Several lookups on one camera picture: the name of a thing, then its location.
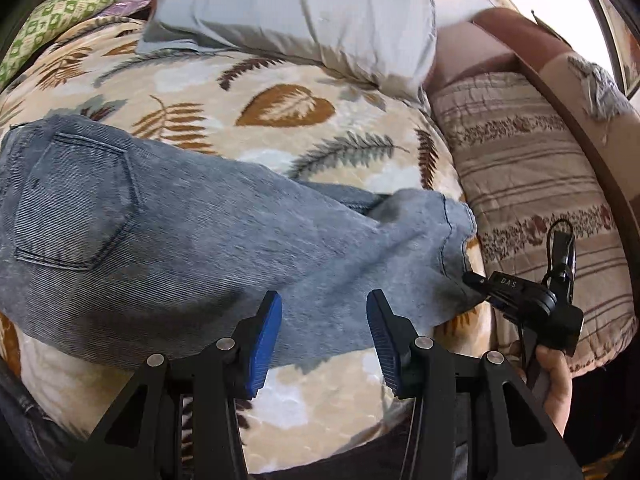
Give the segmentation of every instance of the denim fabric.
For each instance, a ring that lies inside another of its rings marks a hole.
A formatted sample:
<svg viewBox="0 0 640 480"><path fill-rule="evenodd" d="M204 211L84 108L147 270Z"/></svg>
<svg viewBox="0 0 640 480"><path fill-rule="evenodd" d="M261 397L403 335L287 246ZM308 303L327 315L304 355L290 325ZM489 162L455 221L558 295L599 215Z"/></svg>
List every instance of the denim fabric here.
<svg viewBox="0 0 640 480"><path fill-rule="evenodd" d="M42 411L20 379L9 370L1 358L0 412L14 439L43 479L63 479L71 468L81 442L60 428Z"/></svg>
<svg viewBox="0 0 640 480"><path fill-rule="evenodd" d="M343 189L373 200L365 216L313 186L81 116L14 128L0 150L0 308L63 352L135 368L229 335L268 289L284 304L272 365L370 348L373 288L419 332L478 302L461 284L466 205Z"/></svg>

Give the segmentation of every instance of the pocket stitching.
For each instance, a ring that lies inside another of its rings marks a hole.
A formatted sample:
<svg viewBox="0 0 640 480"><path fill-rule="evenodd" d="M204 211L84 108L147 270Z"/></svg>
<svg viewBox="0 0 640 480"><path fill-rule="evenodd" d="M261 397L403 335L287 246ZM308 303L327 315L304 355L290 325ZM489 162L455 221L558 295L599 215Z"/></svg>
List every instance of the pocket stitching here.
<svg viewBox="0 0 640 480"><path fill-rule="evenodd" d="M109 254L109 252L127 235L127 233L135 225L136 216L140 212L140 194L138 193L138 187L133 177L133 172L131 171L130 161L129 161L129 157L127 155L126 150L123 150L116 146L111 146L110 144L105 144L103 142L99 142L93 139L88 139L87 137L64 134L61 132L56 133L55 135L52 136L51 142L47 146L47 149L44 151L42 156L39 158L34 168L47 155L47 152L52 147L53 142L60 142L62 144L71 144L74 146L87 146L90 148L102 150L104 152L111 152L116 157L121 158L124 161L123 168L124 168L125 178L129 183L132 211L129 215L127 215L126 222L124 222L120 226L120 228L117 229L114 235L103 245L103 247L101 247L100 250L94 256L92 256L91 258L89 258L84 262L68 262L66 260L50 258L48 256L42 256L41 254L32 253L31 251L27 251L25 249L21 249L18 247L16 247L14 250L14 257L26 262L53 266L60 269L91 270L96 265L98 265L107 256L107 254ZM18 212L20 211L21 206L22 206L22 197L20 197L20 201L18 202L15 221L17 221L18 219Z"/></svg>

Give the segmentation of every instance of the pillowcase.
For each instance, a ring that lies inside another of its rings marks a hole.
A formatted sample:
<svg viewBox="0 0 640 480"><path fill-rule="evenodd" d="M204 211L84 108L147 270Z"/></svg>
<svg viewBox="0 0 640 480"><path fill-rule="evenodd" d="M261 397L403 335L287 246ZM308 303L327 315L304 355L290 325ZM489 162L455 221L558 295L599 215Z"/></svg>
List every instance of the pillowcase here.
<svg viewBox="0 0 640 480"><path fill-rule="evenodd" d="M41 46L116 0L47 0L37 6L0 64L0 90Z"/></svg>
<svg viewBox="0 0 640 480"><path fill-rule="evenodd" d="M137 52L281 54L425 105L435 43L433 0L158 0Z"/></svg>
<svg viewBox="0 0 640 480"><path fill-rule="evenodd" d="M593 168L556 110L521 74L467 78L432 96L478 223L487 275L539 282L546 232L569 219L576 235L574 305L585 314L569 366L604 366L638 329L625 251ZM515 326L496 316L498 349L519 355Z"/></svg>

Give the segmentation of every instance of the green checkered pillow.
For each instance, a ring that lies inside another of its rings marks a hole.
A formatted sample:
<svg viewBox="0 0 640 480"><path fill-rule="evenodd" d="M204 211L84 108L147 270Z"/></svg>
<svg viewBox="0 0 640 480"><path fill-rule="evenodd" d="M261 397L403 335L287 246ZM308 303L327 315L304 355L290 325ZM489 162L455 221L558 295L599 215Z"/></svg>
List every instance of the green checkered pillow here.
<svg viewBox="0 0 640 480"><path fill-rule="evenodd" d="M0 90L41 46L116 1L47 0L37 6L0 64Z"/></svg>

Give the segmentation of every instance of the striped pillow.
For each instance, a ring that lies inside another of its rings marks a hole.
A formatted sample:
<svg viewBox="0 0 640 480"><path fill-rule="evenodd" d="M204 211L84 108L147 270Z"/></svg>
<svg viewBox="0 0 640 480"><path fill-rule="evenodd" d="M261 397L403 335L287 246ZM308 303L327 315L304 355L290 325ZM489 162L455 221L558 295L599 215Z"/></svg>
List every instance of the striped pillow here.
<svg viewBox="0 0 640 480"><path fill-rule="evenodd" d="M574 305L585 313L574 376L612 360L636 333L631 281L609 205L587 158L553 107L516 73L459 81L433 99L467 202L486 272L538 282L546 231L567 218L577 238ZM515 327L497 316L499 349L517 355Z"/></svg>

